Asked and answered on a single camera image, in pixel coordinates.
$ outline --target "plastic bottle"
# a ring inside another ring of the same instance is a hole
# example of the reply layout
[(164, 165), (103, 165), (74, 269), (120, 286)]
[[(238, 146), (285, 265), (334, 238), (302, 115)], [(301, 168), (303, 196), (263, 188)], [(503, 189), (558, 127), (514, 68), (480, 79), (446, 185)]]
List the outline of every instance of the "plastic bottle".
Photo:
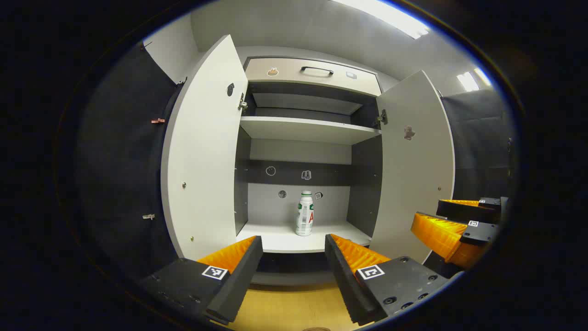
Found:
[(312, 232), (312, 224), (315, 221), (315, 205), (312, 203), (312, 192), (302, 191), (297, 211), (296, 234), (298, 236), (308, 236)]

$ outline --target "cabinet shelf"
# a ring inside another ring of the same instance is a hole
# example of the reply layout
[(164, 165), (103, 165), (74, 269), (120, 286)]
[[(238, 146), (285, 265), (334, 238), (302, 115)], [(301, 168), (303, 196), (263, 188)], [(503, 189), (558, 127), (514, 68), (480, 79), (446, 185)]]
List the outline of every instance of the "cabinet shelf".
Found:
[(243, 116), (241, 127), (253, 139), (316, 141), (354, 145), (380, 135), (374, 128), (303, 118)]
[(309, 236), (298, 236), (293, 224), (262, 224), (249, 221), (237, 235), (236, 241), (261, 236), (265, 253), (319, 253), (325, 251), (325, 235), (332, 233), (367, 246), (372, 238), (347, 221), (317, 224)]

